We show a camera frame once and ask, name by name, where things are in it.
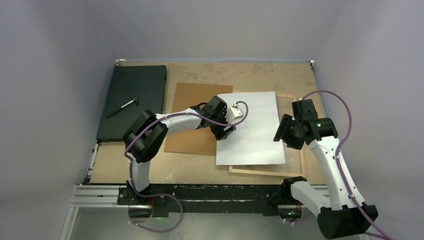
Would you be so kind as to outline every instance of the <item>wooden work surface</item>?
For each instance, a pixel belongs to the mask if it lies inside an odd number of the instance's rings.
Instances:
[[[317,90],[309,63],[145,63],[124,66],[166,65],[164,112],[170,113],[178,82],[232,85],[235,92],[290,94],[298,98]],[[318,117],[324,116],[318,94],[311,96]],[[278,113],[292,113],[291,100],[277,98]],[[124,183],[129,177],[128,159],[122,142],[102,143],[95,160],[91,183]],[[314,154],[304,147],[306,178],[313,185],[325,184]],[[286,164],[275,166],[284,172],[300,173],[299,152],[284,147]],[[215,165],[215,156],[164,152],[164,144],[150,164],[150,182],[164,184],[281,184],[283,177],[230,173],[228,166]]]

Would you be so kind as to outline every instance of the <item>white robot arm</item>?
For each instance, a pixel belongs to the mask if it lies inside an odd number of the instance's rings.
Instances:
[[[329,197],[315,190],[303,177],[286,178],[284,194],[305,205],[318,220],[321,233],[327,239],[363,234],[370,223],[364,218],[352,198],[374,221],[378,212],[374,205],[367,205],[358,191],[346,166],[342,153],[336,156],[338,133],[330,118],[318,118],[312,100],[292,102],[293,116],[285,114],[275,134],[274,141],[283,140],[288,148],[310,147],[321,166],[327,183]],[[352,188],[345,186],[344,178]]]
[[[200,129],[210,127],[216,140],[226,139],[229,134],[236,130],[235,126],[229,125],[235,120],[244,117],[243,111],[234,103],[227,106],[226,102],[218,96],[214,96],[209,102],[200,103],[181,112],[169,114],[153,114],[151,111],[144,111],[134,122],[131,128],[125,133],[124,141],[126,147],[146,126],[154,120],[164,119],[152,127],[138,140],[128,153],[133,162],[131,172],[133,187],[138,192],[143,191],[149,185],[149,169],[151,159],[157,154],[159,147],[166,136],[190,129]]]

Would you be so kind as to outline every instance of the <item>hammer handle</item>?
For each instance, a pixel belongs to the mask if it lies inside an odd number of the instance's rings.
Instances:
[[[119,108],[117,108],[117,109],[115,109],[115,110],[113,110],[113,111],[108,112],[108,113],[106,114],[106,118],[110,118],[110,117],[112,117],[113,115],[115,115],[115,114],[119,113],[122,109],[124,109],[124,108],[123,108],[123,107],[119,107]]]

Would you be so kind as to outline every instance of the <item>white wall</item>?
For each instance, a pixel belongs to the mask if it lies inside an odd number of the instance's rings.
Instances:
[[[0,0],[0,233],[58,239],[114,59],[83,0]]]
[[[315,59],[347,0],[87,0],[115,58]]]
[[[356,185],[397,239],[422,239],[424,4],[349,0],[316,61],[318,88],[345,98],[353,130],[343,154]],[[321,95],[346,133],[347,114]]]

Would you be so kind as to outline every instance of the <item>sheet of paper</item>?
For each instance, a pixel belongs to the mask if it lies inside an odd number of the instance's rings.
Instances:
[[[280,124],[275,92],[225,93],[218,96],[229,106],[237,101],[245,101],[249,113],[227,139],[217,141],[216,165],[286,163],[283,145],[273,141]],[[243,104],[239,104],[239,107],[246,113]]]

